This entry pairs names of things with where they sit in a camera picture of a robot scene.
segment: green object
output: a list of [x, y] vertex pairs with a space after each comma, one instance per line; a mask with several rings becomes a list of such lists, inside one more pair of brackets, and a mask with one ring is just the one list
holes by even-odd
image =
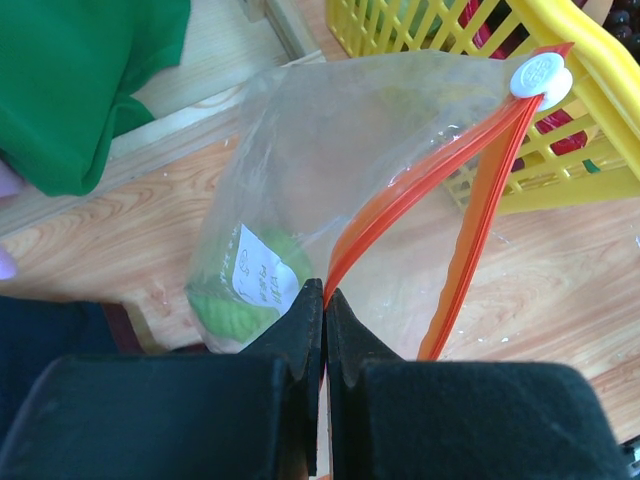
[[[313, 274], [311, 262], [304, 250], [290, 235], [282, 230], [271, 228], [265, 229], [258, 234], [258, 237], [293, 270], [301, 287], [305, 281], [311, 278]], [[224, 269], [224, 275], [228, 282], [231, 282], [236, 263], [238, 241], [238, 238], [233, 239], [227, 267], [224, 268], [222, 263], [219, 263], [219, 268]], [[225, 244], [226, 242], [221, 241], [219, 246]], [[224, 247], [219, 247], [216, 253], [224, 251]], [[213, 264], [215, 265], [219, 261], [219, 259], [214, 260]], [[187, 299], [191, 308], [196, 312], [205, 328], [213, 335], [245, 343], [256, 334], [266, 330], [279, 318], [278, 311], [275, 308], [256, 307], [245, 303], [239, 297], [237, 297], [236, 301], [216, 296], [212, 294], [214, 291], [219, 293], [226, 292], [232, 298], [237, 297], [235, 293], [220, 283], [209, 285], [208, 288], [198, 287], [192, 283], [187, 285], [186, 288]]]
[[600, 171], [600, 169], [596, 166], [596, 164], [593, 163], [591, 160], [585, 160], [582, 162], [582, 164], [584, 165], [584, 168], [589, 173], [598, 173]]
[[98, 184], [113, 137], [153, 120], [130, 97], [180, 61], [189, 0], [0, 2], [0, 149], [47, 195]]
[[[359, 5], [360, 1], [361, 0], [356, 0], [356, 5]], [[371, 18], [371, 13], [373, 11], [374, 3], [381, 2], [381, 1], [383, 0], [367, 0], [367, 18], [369, 19]], [[391, 3], [391, 0], [385, 0], [385, 1], [387, 4]], [[398, 21], [400, 21], [400, 23], [404, 22], [404, 19], [407, 16], [407, 10], [409, 9], [409, 5], [411, 5], [415, 1], [418, 1], [419, 3], [416, 8], [416, 12], [413, 15], [413, 19], [411, 20], [411, 23], [408, 28], [409, 35], [411, 35], [412, 37], [415, 37], [416, 33], [418, 33], [418, 29], [420, 28], [420, 24], [422, 23], [424, 14], [426, 13], [427, 8], [429, 7], [429, 2], [427, 0], [401, 0], [400, 6], [398, 7], [398, 12], [396, 13], [396, 17], [398, 18]], [[447, 8], [451, 8], [454, 2], [455, 0], [444, 0], [444, 3], [447, 6]], [[378, 31], [382, 30], [382, 27], [385, 23], [385, 19], [386, 19], [385, 13], [380, 11], [378, 22], [376, 24], [376, 29]], [[427, 30], [427, 37], [435, 36], [435, 34], [437, 33], [441, 25], [442, 25], [442, 20], [440, 19], [440, 16], [436, 14], [435, 18], [433, 19], [433, 22], [431, 23], [431, 25]], [[395, 40], [396, 38], [395, 29], [391, 30], [390, 38], [391, 40]]]

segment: red object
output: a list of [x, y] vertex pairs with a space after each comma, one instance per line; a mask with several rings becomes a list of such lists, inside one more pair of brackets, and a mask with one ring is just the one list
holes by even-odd
[[[574, 0], [573, 3], [582, 8], [582, 6], [586, 3], [586, 0]], [[467, 6], [458, 19], [461, 27], [464, 28], [469, 24], [479, 6], [480, 2], [478, 0], [469, 0]], [[487, 24], [483, 23], [473, 36], [473, 44], [477, 48], [481, 48], [489, 40], [490, 37], [491, 30], [489, 29], [489, 26]], [[498, 47], [498, 49], [490, 55], [490, 58], [504, 60], [517, 48], [520, 42], [521, 39], [519, 39], [517, 34], [513, 32], [507, 37], [502, 45], [500, 45], [500, 47]], [[536, 129], [538, 130], [538, 132], [544, 135], [545, 133], [549, 133], [558, 127], [566, 125], [571, 120], [573, 120], [573, 118], [571, 118], [571, 116], [567, 112], [565, 112], [564, 110], [558, 110], [548, 117], [545, 117], [542, 120], [536, 122]], [[586, 132], [582, 131], [574, 133], [567, 138], [563, 138], [562, 140], [558, 140], [557, 142], [551, 144], [551, 151], [553, 151], [555, 155], [560, 156], [564, 155], [565, 153], [573, 152], [574, 150], [583, 148], [586, 144], [587, 134]]]

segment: dark fabric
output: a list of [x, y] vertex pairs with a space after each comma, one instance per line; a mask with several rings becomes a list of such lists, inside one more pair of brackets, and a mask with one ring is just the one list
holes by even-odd
[[291, 388], [276, 355], [65, 357], [25, 400], [0, 479], [299, 479]]
[[185, 347], [176, 348], [175, 350], [172, 350], [171, 353], [178, 353], [178, 354], [195, 353], [198, 355], [208, 355], [211, 352], [209, 351], [209, 349], [204, 343], [194, 343], [193, 345], [187, 345]]
[[355, 390], [368, 408], [361, 402], [345, 416], [370, 428], [350, 440], [363, 452], [357, 467], [375, 465], [375, 478], [629, 478], [595, 393], [568, 367], [380, 363]]
[[123, 348], [100, 304], [0, 297], [0, 445], [34, 381], [52, 361], [69, 354], [141, 352], [126, 311], [113, 305], [107, 310]]

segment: clear plastic bag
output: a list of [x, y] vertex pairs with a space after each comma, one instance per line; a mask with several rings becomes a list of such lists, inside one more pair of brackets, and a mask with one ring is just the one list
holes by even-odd
[[[465, 219], [441, 177], [455, 173], [454, 157], [478, 161], [499, 122], [531, 110], [506, 101], [526, 60], [426, 50], [252, 80], [243, 137], [188, 272], [208, 347], [240, 350], [287, 311], [307, 278], [325, 281], [329, 295], [346, 274], [340, 287], [356, 315], [415, 358], [455, 271]], [[517, 134], [501, 132], [520, 135], [519, 145], [530, 120]]]

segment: orange zipper seal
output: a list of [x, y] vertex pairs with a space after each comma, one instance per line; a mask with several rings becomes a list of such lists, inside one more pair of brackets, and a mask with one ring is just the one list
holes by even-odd
[[[570, 48], [571, 44], [545, 47], [534, 54], [555, 52], [566, 57]], [[437, 358], [462, 307], [515, 156], [541, 102], [542, 96], [527, 99], [510, 96], [481, 124], [422, 159], [392, 187], [367, 202], [331, 253], [324, 291], [325, 308], [353, 264], [396, 220], [484, 150], [438, 309], [420, 345], [419, 360]]]

